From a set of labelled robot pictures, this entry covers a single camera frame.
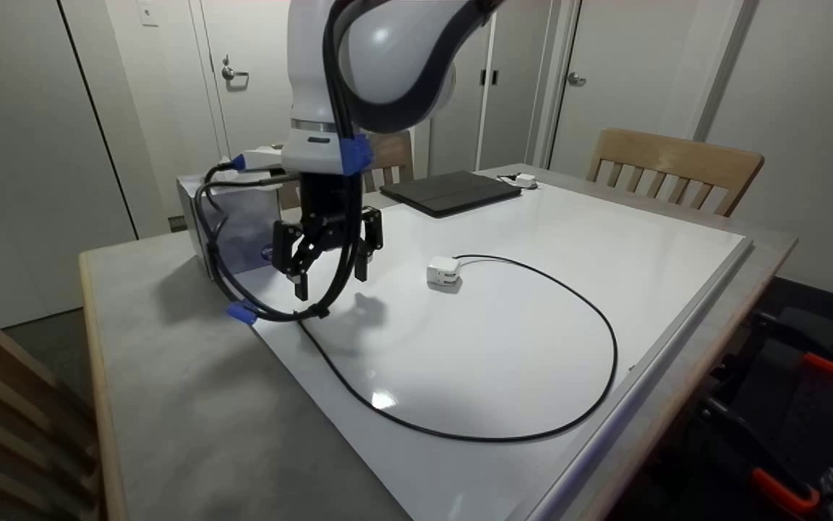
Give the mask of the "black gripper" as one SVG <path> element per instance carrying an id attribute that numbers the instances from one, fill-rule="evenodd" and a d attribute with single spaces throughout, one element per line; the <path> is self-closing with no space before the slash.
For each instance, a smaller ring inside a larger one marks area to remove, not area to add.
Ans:
<path id="1" fill-rule="evenodd" d="M 272 266 L 284 272 L 298 297 L 305 297 L 305 268 L 327 248 L 356 256 L 356 278 L 367 278 L 369 256 L 383 245 L 382 210 L 363 204 L 359 175 L 301 172 L 301 216 L 272 226 Z"/>

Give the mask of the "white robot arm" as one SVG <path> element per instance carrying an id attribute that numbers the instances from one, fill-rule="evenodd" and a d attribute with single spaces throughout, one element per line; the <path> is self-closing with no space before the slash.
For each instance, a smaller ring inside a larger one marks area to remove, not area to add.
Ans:
<path id="1" fill-rule="evenodd" d="M 305 294 L 305 272 L 337 252 L 323 291 L 367 278 L 382 214 L 362 201 L 369 132 L 419 125 L 443 97 L 461 42 L 503 0 L 291 0 L 286 68 L 291 125 L 279 168 L 301 181 L 301 219 L 278 223 L 272 266 Z"/>

